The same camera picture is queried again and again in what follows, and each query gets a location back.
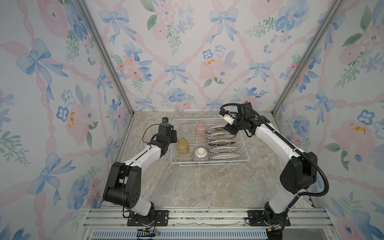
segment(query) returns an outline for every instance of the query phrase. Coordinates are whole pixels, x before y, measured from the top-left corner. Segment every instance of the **white wire dish rack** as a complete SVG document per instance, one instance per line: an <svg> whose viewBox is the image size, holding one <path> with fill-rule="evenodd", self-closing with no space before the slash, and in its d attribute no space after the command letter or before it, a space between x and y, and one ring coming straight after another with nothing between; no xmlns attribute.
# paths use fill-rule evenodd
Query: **white wire dish rack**
<svg viewBox="0 0 384 240"><path fill-rule="evenodd" d="M195 136L195 128L196 124L202 122L205 124L206 129L209 129L211 127L226 124L226 121L222 118L206 118L206 119L174 119L172 124L174 126L174 129L177 131L177 139L184 138L188 141L189 145L189 154L187 155L180 155L177 153L177 144L171 144L171 163L179 164L180 166L208 166L208 165L228 165L228 164L239 164L239 162L242 161L249 161L249 155L247 148L245 147L243 135L241 134L241 131L239 131L236 135L236 137L232 139L228 139L228 142L226 142L226 145L229 145L231 141L236 141L236 143L231 144L233 147L239 148L237 151L229 152L229 153L235 153L238 155L241 155L241 157L238 158L228 158L228 159L220 159L220 160L212 160L212 157L215 155L220 154L219 152L211 153L210 150L214 147L217 147L218 145L208 145L208 142L211 142L212 140L206 140L205 138L196 138ZM190 135L189 136L182 136L181 126L182 125L189 125L190 126ZM199 147L203 147L208 151L208 154L210 155L210 158L206 162L195 162L192 159L192 155L195 152L195 150Z"/></svg>

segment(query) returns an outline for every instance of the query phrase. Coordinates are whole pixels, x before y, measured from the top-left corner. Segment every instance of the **gray stone surface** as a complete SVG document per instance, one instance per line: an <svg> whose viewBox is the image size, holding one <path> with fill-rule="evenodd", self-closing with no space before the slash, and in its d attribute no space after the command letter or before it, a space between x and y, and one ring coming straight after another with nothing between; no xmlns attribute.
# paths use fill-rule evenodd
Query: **gray stone surface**
<svg viewBox="0 0 384 240"><path fill-rule="evenodd" d="M263 114L276 127L271 114ZM217 112L137 113L128 145L121 162L126 161L144 147L141 141L147 127L160 123L162 117L173 119L217 118ZM145 141L157 133L151 127ZM179 166L172 164L170 151L151 164L142 178L141 195L156 206L164 207L264 207L278 190L279 176L284 166L269 146L257 137L244 138L249 161L236 165ZM309 198L301 197L294 208L310 208Z"/></svg>

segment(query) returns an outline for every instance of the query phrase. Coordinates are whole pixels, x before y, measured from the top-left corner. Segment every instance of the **floral wallpaper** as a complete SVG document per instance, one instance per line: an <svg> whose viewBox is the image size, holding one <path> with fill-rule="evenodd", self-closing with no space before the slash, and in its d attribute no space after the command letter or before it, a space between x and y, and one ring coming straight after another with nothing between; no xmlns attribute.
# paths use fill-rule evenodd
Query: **floral wallpaper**
<svg viewBox="0 0 384 240"><path fill-rule="evenodd" d="M271 111L332 0L86 3L134 110Z"/></svg>
<svg viewBox="0 0 384 240"><path fill-rule="evenodd" d="M384 239L383 56L384 1L346 0L275 115L290 141L317 154L330 191L315 202L343 240ZM323 189L318 176L309 190Z"/></svg>
<svg viewBox="0 0 384 240"><path fill-rule="evenodd" d="M71 0L0 6L0 239L77 239L129 114Z"/></svg>

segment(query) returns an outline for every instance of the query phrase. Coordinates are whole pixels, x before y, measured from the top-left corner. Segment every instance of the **plate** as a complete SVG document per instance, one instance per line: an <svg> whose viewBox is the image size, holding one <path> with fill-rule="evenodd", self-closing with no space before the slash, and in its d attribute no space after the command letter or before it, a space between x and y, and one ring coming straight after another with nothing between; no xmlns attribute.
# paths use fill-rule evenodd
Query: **plate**
<svg viewBox="0 0 384 240"><path fill-rule="evenodd" d="M209 146L214 146L214 145L224 146L224 145L230 145L230 144L235 144L235 143L236 143L236 141L233 141L230 139L219 139L219 140L208 142L208 145Z"/></svg>
<svg viewBox="0 0 384 240"><path fill-rule="evenodd" d="M205 133L206 134L212 134L214 132L221 132L224 130L225 124L217 125L211 128L208 128Z"/></svg>
<svg viewBox="0 0 384 240"><path fill-rule="evenodd" d="M237 151L237 150L239 150L238 147L232 147L231 145L225 145L225 146L214 147L214 148L212 148L209 151L211 153L214 153L214 152L234 152L234 151Z"/></svg>
<svg viewBox="0 0 384 240"><path fill-rule="evenodd" d="M208 135L205 139L207 140L219 140L219 139L231 139L236 135L230 134L228 131L214 132Z"/></svg>
<svg viewBox="0 0 384 240"><path fill-rule="evenodd" d="M211 157L212 160L224 160L224 159L236 159L240 158L241 155L234 153L220 153Z"/></svg>

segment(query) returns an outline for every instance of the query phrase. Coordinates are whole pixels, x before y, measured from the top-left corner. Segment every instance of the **clear glass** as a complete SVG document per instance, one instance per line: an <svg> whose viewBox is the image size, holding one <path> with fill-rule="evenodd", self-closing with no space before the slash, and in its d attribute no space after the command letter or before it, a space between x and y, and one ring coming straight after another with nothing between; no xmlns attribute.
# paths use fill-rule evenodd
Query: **clear glass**
<svg viewBox="0 0 384 240"><path fill-rule="evenodd" d="M184 138L177 141L177 154L187 155L189 154L189 145L188 141Z"/></svg>
<svg viewBox="0 0 384 240"><path fill-rule="evenodd" d="M206 137L206 127L205 127L205 124L202 123L202 122L199 122L198 124L196 124L196 128L195 128L195 137L200 139L200 138L205 138Z"/></svg>
<svg viewBox="0 0 384 240"><path fill-rule="evenodd" d="M192 138L191 127L188 124L181 126L181 137L184 139Z"/></svg>

